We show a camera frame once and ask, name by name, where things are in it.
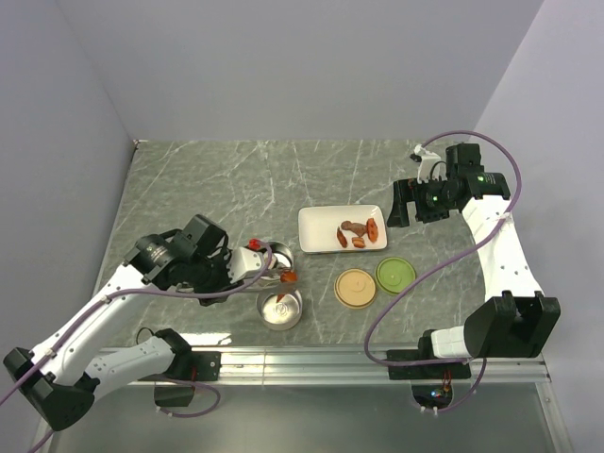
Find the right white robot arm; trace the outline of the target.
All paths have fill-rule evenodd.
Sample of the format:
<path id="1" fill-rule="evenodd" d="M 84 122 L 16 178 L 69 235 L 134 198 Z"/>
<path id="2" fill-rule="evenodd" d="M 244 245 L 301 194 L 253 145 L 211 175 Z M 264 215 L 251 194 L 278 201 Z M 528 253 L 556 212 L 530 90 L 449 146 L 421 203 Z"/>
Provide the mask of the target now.
<path id="1" fill-rule="evenodd" d="M 415 178 L 394 183 L 388 227 L 415 219 L 428 224 L 458 211 L 469 227 L 483 274 L 485 301 L 458 327 L 429 330 L 416 355 L 419 371 L 438 377 L 450 361 L 462 359 L 537 357 L 561 316 L 557 298 L 544 294 L 529 269 L 510 207 L 506 178 L 490 173 L 481 163 L 476 143 L 459 143 L 445 157 L 416 146 L 419 164 Z"/>

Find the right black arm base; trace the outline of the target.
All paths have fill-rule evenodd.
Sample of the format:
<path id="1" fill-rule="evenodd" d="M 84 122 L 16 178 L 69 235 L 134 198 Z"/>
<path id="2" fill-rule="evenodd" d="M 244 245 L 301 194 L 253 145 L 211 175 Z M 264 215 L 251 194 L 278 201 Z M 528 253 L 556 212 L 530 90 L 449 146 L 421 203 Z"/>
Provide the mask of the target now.
<path id="1" fill-rule="evenodd" d="M 417 349 L 389 349 L 387 361 L 418 361 Z M 444 378 L 468 379 L 472 376 L 470 366 L 459 362 L 417 365 L 407 367 L 389 367 L 389 380 L 443 380 Z"/>

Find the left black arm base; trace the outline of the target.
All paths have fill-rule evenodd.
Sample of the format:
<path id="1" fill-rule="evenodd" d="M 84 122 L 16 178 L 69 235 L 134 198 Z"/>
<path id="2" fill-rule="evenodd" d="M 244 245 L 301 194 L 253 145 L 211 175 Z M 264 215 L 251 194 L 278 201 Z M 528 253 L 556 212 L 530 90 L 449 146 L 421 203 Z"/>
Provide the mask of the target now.
<path id="1" fill-rule="evenodd" d="M 221 358 L 219 351 L 179 351 L 167 370 L 159 375 L 176 380 L 213 382 L 219 377 Z"/>

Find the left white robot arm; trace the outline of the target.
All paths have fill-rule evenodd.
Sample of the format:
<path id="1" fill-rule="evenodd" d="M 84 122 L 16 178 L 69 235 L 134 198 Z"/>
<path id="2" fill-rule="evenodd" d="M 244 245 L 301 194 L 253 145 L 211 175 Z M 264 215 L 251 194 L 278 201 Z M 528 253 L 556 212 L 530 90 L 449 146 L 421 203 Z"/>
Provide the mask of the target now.
<path id="1" fill-rule="evenodd" d="M 174 330 L 106 357 L 99 350 L 158 295 L 192 289 L 203 306 L 234 293 L 227 233 L 196 214 L 184 228 L 141 237 L 112 277 L 65 326 L 31 349 L 16 347 L 3 363 L 15 388 L 54 431 L 74 425 L 105 394 L 149 376 L 196 377 L 191 346 Z"/>

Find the orange chicken wing piece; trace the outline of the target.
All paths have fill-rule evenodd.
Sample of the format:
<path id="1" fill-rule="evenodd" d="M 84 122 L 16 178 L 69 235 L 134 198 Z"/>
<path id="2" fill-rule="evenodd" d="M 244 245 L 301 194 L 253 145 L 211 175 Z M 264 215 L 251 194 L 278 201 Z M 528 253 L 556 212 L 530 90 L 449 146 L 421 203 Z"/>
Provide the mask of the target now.
<path id="1" fill-rule="evenodd" d="M 280 281 L 282 283 L 295 283 L 298 280 L 297 274 L 294 271 L 283 272 L 280 275 Z"/>

